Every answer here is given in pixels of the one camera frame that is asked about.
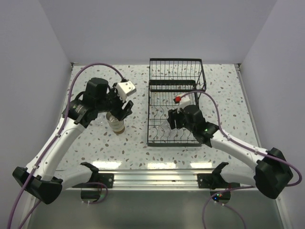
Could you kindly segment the clear glass back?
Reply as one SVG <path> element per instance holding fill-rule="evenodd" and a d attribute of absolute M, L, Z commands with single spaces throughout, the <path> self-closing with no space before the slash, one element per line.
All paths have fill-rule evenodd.
<path fill-rule="evenodd" d="M 171 129 L 170 124 L 168 121 L 165 119 L 163 120 L 159 127 L 158 127 L 158 132 L 161 135 L 162 138 L 174 138 L 177 134 L 176 129 Z"/>

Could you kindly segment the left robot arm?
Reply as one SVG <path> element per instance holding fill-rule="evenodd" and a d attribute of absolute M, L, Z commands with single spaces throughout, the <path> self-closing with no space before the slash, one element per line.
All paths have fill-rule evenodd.
<path fill-rule="evenodd" d="M 132 101 L 127 97 L 136 92 L 129 80 L 112 87 L 102 78 L 92 78 L 86 88 L 67 104 L 62 117 L 43 149 L 25 167 L 16 167 L 12 175 L 25 191 L 44 204 L 52 203 L 60 193 L 73 186 L 98 184 L 98 168 L 88 162 L 56 173 L 58 164 L 73 142 L 95 120 L 99 113 L 111 113 L 119 121 L 132 114 Z"/>

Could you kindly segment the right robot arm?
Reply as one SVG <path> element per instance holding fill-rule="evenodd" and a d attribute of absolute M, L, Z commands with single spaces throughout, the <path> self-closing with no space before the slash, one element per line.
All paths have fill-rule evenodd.
<path fill-rule="evenodd" d="M 219 164 L 212 173 L 212 181 L 217 187 L 228 183 L 247 184 L 266 197 L 276 199 L 293 178 L 279 149 L 267 150 L 239 141 L 220 126 L 207 122 L 196 105 L 169 110 L 167 121 L 171 129 L 185 128 L 200 144 L 223 151 L 246 164 L 246 168 L 237 171 L 229 169 L 227 162 Z"/>

